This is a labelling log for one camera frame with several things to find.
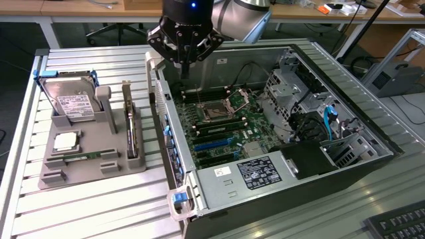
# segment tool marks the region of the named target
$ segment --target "hard drive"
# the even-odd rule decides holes
[[[53,77],[43,73],[39,85],[53,106],[56,115],[68,116],[71,122],[95,119],[95,112],[103,111],[95,98],[96,78],[89,71],[57,73]]]

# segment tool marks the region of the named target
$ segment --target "motherboard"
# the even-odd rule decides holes
[[[183,93],[176,109],[197,169],[263,155],[281,144],[248,89]]]

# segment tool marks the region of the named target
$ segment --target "orange object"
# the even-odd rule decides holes
[[[328,14],[328,13],[329,13],[329,9],[325,8],[325,6],[320,6],[320,7],[317,8],[317,10],[320,10],[324,14]]]

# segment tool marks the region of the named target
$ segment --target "blue pcie slot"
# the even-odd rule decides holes
[[[203,151],[203,150],[207,150],[207,149],[211,149],[211,148],[217,148],[217,147],[223,147],[223,146],[228,146],[232,142],[232,139],[233,138],[228,138],[228,139],[224,139],[219,142],[213,142],[213,143],[208,143],[208,144],[201,144],[199,146],[195,146],[195,151]]]

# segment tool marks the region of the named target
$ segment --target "blue cable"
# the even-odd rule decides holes
[[[325,112],[324,112],[324,122],[325,122],[325,127],[329,132],[329,140],[332,141],[332,130],[329,126],[329,115],[333,115],[333,118],[336,119],[339,116],[337,111],[335,110],[333,106],[327,106]]]

